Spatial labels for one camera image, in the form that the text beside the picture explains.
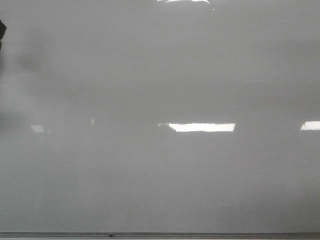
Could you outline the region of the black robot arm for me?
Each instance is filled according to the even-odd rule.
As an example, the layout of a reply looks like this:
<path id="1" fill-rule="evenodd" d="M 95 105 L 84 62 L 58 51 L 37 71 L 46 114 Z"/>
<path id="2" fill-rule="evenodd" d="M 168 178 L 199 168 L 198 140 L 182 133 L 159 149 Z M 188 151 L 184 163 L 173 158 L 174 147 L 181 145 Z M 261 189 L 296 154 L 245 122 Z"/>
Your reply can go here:
<path id="1" fill-rule="evenodd" d="M 6 25 L 0 20 L 0 50 L 2 49 L 2 41 L 7 31 Z"/>

